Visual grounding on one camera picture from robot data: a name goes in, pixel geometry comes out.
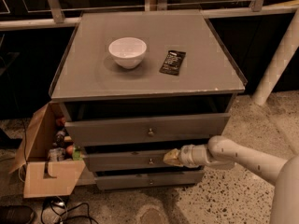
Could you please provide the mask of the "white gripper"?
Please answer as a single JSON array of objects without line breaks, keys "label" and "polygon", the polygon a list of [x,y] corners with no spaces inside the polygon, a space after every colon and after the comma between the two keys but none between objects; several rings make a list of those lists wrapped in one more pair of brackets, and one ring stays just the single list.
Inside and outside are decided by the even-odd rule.
[{"label": "white gripper", "polygon": [[197,168],[198,164],[195,163],[192,157],[193,148],[194,145],[183,146],[180,151],[174,148],[164,154],[163,161],[171,166]]}]

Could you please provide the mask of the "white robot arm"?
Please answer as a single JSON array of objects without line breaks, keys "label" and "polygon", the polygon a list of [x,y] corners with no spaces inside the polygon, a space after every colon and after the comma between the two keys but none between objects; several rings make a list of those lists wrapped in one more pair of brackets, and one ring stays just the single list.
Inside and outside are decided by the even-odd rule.
[{"label": "white robot arm", "polygon": [[232,167],[235,163],[275,187],[270,224],[299,224],[299,156],[285,160],[216,135],[204,145],[186,145],[164,155],[178,167]]}]

